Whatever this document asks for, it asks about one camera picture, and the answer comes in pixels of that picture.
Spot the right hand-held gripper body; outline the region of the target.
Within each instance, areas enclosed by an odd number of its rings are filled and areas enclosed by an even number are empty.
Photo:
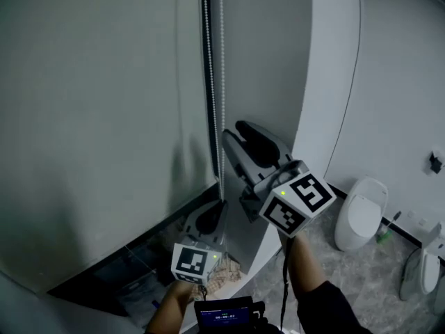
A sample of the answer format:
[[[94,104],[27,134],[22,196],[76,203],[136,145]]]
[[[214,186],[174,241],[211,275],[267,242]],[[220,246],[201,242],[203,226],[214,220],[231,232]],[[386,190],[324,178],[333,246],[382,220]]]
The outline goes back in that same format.
[[[251,221],[262,218],[292,238],[327,210],[336,196],[303,161],[292,160],[253,187],[245,187],[239,200]]]

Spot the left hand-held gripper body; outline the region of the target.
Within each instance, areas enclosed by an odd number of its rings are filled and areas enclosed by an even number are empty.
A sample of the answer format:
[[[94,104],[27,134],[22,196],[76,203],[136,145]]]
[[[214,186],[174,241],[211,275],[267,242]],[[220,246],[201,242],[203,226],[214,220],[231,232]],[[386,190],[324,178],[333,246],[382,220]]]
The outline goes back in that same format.
[[[207,244],[181,233],[174,244],[170,270],[175,279],[205,286],[223,262],[225,236],[216,244]]]

